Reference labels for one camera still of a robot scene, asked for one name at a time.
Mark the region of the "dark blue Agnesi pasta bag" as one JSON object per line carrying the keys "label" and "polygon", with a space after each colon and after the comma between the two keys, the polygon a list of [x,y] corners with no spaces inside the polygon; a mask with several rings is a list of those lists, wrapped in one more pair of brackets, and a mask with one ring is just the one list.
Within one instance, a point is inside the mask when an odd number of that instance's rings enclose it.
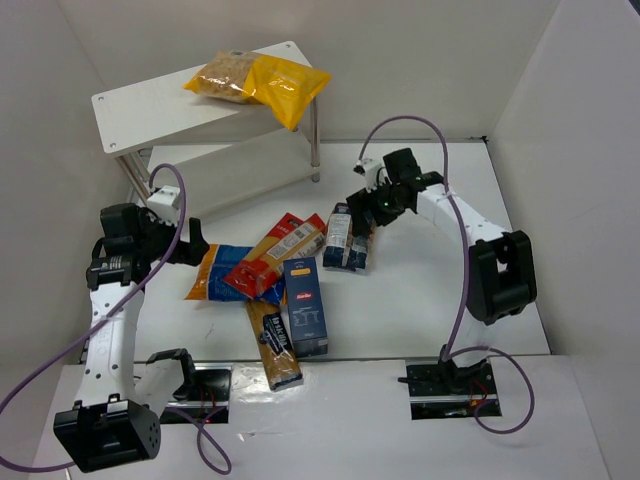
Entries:
{"label": "dark blue Agnesi pasta bag", "polygon": [[370,238],[352,233],[352,218],[344,202],[335,204],[328,220],[322,266],[330,270],[364,273],[373,244]]}

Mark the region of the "yellow pasta bag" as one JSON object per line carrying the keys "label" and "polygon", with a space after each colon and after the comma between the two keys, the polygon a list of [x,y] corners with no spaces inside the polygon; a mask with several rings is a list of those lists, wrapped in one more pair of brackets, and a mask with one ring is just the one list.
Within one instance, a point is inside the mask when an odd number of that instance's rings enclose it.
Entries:
{"label": "yellow pasta bag", "polygon": [[237,104],[265,105],[283,127],[292,131],[330,80],[328,72],[284,58],[219,51],[183,89]]}

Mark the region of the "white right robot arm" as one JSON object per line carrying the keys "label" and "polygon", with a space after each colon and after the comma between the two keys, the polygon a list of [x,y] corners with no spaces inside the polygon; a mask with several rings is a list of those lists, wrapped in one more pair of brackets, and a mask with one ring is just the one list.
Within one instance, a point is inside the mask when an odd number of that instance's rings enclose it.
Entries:
{"label": "white right robot arm", "polygon": [[366,182],[347,199],[355,234],[387,226],[410,210],[462,249],[463,304],[433,376],[449,392],[458,391],[480,374],[499,321],[520,314],[537,297],[531,240],[487,220],[448,186],[444,174],[423,172],[409,148],[377,160],[360,158],[354,171]]}

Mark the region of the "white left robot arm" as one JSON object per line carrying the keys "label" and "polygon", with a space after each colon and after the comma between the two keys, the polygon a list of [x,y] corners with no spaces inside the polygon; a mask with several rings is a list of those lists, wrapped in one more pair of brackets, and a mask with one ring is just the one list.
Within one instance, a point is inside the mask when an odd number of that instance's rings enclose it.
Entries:
{"label": "white left robot arm", "polygon": [[141,378],[134,353],[147,277],[165,263],[197,266],[209,247],[197,218],[181,228],[134,203],[100,212],[103,236],[86,273],[92,305],[84,374],[73,406],[54,418],[53,431],[75,465],[91,473],[155,458],[160,418],[174,393],[193,382],[184,348],[152,354]]}

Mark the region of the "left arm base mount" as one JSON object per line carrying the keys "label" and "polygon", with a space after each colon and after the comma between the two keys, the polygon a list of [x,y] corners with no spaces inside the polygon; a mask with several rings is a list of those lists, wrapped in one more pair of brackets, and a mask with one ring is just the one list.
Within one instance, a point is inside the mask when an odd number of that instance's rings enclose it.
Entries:
{"label": "left arm base mount", "polygon": [[161,423],[186,423],[184,418],[174,412],[179,410],[199,422],[227,424],[232,365],[230,363],[196,363],[193,379],[194,384],[182,386],[174,394],[161,415]]}

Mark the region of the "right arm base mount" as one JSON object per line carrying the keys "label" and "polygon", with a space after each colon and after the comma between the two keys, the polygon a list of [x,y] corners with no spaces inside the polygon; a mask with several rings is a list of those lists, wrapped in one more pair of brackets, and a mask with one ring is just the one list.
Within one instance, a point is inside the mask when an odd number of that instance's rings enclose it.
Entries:
{"label": "right arm base mount", "polygon": [[483,361],[467,369],[455,369],[452,362],[410,361],[397,381],[406,386],[413,420],[500,417],[493,369]]}

